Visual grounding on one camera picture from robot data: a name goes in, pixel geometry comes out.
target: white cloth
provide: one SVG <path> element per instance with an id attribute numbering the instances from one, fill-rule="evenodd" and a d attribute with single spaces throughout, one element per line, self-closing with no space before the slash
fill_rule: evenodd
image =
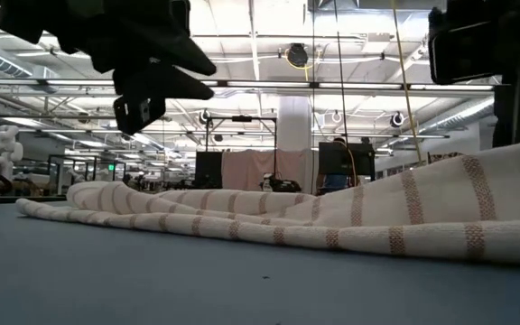
<path id="1" fill-rule="evenodd" d="M 36 218 L 276 245 L 520 264 L 520 144 L 323 197 L 239 190 L 157 195 L 72 186 L 75 209 L 18 200 Z"/>

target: blue tabletop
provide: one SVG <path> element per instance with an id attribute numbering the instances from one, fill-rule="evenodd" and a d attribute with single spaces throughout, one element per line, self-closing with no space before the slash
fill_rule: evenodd
<path id="1" fill-rule="evenodd" d="M 519 324 L 520 268 L 18 218 L 0 324 Z"/>

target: white pillar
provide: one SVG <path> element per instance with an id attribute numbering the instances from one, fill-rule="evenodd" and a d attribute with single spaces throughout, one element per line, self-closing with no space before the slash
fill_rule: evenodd
<path id="1" fill-rule="evenodd" d="M 280 97 L 278 149 L 301 151 L 311 148 L 312 111 L 307 97 Z"/>

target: ceiling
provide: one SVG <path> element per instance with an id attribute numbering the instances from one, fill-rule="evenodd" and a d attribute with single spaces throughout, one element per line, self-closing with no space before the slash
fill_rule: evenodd
<path id="1" fill-rule="evenodd" d="M 374 2 L 370 1 L 360 1 L 361 7 L 366 5 L 367 9 L 352 10 L 350 1 L 338 1 L 341 5 L 345 5 L 339 12 L 340 42 L 336 42 L 336 19 L 333 14 L 330 14 L 330 10 L 326 9 L 325 4 L 322 5 L 321 10 L 311 13 L 306 11 L 306 0 L 191 0 L 190 31 L 193 40 L 218 67 L 215 75 L 197 76 L 197 78 L 340 82 L 342 72 L 344 82 L 402 83 L 392 11 L 381 7 L 375 8 Z M 408 83 L 432 84 L 424 46 L 428 32 L 427 14 L 434 5 L 440 5 L 442 2 L 429 0 L 399 2 L 409 8 L 399 10 L 396 17 Z M 378 33 L 390 34 L 390 40 L 372 42 Z M 316 58 L 316 61 L 312 62 L 312 69 L 308 69 L 307 73 L 304 70 L 294 69 L 286 59 L 279 57 L 279 53 L 284 53 L 291 43 L 303 43 L 309 57 Z M 51 55 L 51 50 L 54 50 L 57 55 Z M 380 60 L 381 52 L 385 54 L 384 60 Z M 52 35 L 44 35 L 40 43 L 34 45 L 0 31 L 0 54 L 10 60 L 16 60 L 20 66 L 47 67 L 57 73 L 57 78 L 61 79 L 111 78 L 110 73 L 99 74 L 94 71 L 86 54 L 68 56 L 62 53 L 57 39 Z M 0 78 L 8 77 L 0 73 Z M 0 93 L 17 101 L 18 105 L 13 106 L 13 109 L 23 107 L 17 110 L 17 113 L 44 112 L 45 97 L 37 96 L 36 92 L 23 91 L 25 89 L 0 86 Z M 50 107 L 53 108 L 52 114 L 65 116 L 88 112 L 92 116 L 113 115 L 111 107 L 116 97 L 109 96 L 111 88 L 66 87 L 61 90 L 65 90 L 66 94 L 69 91 L 103 91 L 103 95 L 101 97 L 67 95 L 48 97 L 47 108 L 48 110 Z M 238 90 L 214 88 L 214 90 L 217 95 L 208 101 L 168 100 L 166 115 L 172 121 L 154 122 L 146 130 L 202 130 L 203 125 L 198 122 L 198 116 L 204 109 L 213 116 L 273 117 L 277 116 L 279 109 L 282 109 L 280 98 L 289 95 L 257 88 Z M 336 114 L 342 114 L 343 109 L 347 113 L 349 133 L 398 134 L 405 131 L 394 129 L 389 124 L 390 116 L 395 112 L 402 112 L 408 116 L 406 98 L 402 92 L 353 93 L 343 97 L 339 91 L 330 91 L 319 92 L 313 97 L 309 91 L 296 95 L 310 98 L 314 113 L 323 116 L 319 119 L 323 124 L 319 125 L 319 131 L 313 136 L 315 144 L 330 138 L 321 136 L 323 133 L 343 132 L 343 123 L 332 120 Z M 421 124 L 467 99 L 462 94 L 443 97 L 437 92 L 416 92 L 410 97 L 410 108 L 416 122 Z M 108 120 L 93 119 L 86 124 L 81 124 L 78 120 L 54 120 L 45 123 L 75 129 L 100 130 L 111 127 Z M 235 147 L 273 145 L 274 138 L 270 135 L 270 130 L 266 130 L 267 127 L 270 126 L 257 122 L 243 124 L 228 120 L 216 131 L 220 133 L 257 131 L 264 134 L 225 137 L 221 144 L 216 145 L 218 148 L 220 145 Z M 77 139 L 75 135 L 66 136 Z M 157 143 L 181 152 L 202 149 L 196 143 L 203 143 L 203 135 L 194 135 L 195 138 L 186 135 L 149 136 Z M 120 136 L 115 134 L 96 136 L 95 141 L 103 141 L 107 147 L 120 149 L 129 148 L 131 145 L 127 141 L 122 142 Z M 82 143 L 77 146 L 88 147 Z"/>

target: white wall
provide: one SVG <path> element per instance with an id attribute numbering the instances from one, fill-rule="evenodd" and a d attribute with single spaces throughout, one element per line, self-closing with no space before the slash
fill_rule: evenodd
<path id="1" fill-rule="evenodd" d="M 21 133 L 18 141 L 23 145 L 23 158 L 47 162 L 50 154 L 63 154 L 65 143 L 51 138 L 38 138 L 33 134 Z"/>
<path id="2" fill-rule="evenodd" d="M 476 122 L 471 125 L 467 125 L 467 130 L 465 131 L 450 132 L 449 139 L 425 140 L 420 144 L 422 159 L 427 159 L 427 153 L 478 153 L 481 150 L 479 131 L 479 122 Z M 393 157 L 383 157 L 376 159 L 375 168 L 378 172 L 380 172 L 388 168 L 416 162 L 418 162 L 416 151 L 394 151 Z"/>

